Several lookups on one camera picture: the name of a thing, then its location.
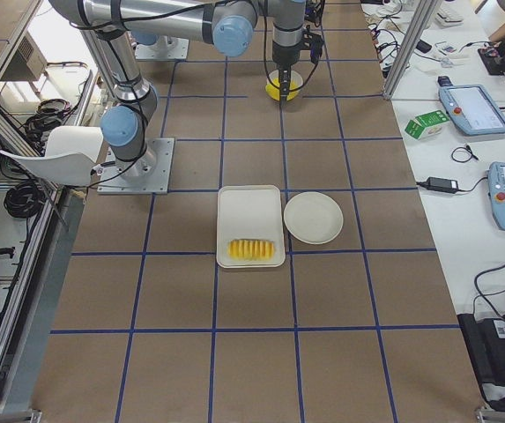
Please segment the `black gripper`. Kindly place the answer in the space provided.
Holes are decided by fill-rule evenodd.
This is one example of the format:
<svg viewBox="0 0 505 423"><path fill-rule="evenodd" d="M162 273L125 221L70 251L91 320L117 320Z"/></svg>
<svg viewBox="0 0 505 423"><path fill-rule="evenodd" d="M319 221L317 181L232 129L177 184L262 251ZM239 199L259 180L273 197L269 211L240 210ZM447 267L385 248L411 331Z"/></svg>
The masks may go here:
<svg viewBox="0 0 505 423"><path fill-rule="evenodd" d="M279 103L287 102L291 85L291 68L299 61L301 42L292 46L282 46L277 42L272 43L272 61L278 68L278 94Z"/></svg>

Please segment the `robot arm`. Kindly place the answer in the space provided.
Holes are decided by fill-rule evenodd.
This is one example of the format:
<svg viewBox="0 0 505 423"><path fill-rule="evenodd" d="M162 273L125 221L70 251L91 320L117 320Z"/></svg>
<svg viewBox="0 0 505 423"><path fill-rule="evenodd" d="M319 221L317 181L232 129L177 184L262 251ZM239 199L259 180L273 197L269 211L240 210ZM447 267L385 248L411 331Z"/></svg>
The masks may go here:
<svg viewBox="0 0 505 423"><path fill-rule="evenodd" d="M258 21L272 24L265 40L272 47L282 100L291 92L291 70L308 47L303 1L54 1L52 6L94 37L99 49L94 59L112 77L118 104L104 114L101 128L119 174L128 179L154 166L145 131L158 102L137 65L130 35L200 41L225 57L237 57L249 48Z"/></svg>

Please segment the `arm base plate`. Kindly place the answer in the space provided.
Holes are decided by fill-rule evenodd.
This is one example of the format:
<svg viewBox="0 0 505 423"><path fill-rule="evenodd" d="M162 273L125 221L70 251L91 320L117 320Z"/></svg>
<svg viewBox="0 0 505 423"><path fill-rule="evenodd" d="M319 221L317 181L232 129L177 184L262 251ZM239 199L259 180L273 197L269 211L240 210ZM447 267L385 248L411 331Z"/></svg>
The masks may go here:
<svg viewBox="0 0 505 423"><path fill-rule="evenodd" d="M189 40L160 36L152 45L138 43L135 57L138 61L166 62L185 60L189 52Z"/></svg>
<svg viewBox="0 0 505 423"><path fill-rule="evenodd" d="M146 195L168 193L175 140L151 138L146 140L146 152L132 167L117 161L109 147L105 161L114 164L104 167L103 183L96 186L101 195Z"/></svg>

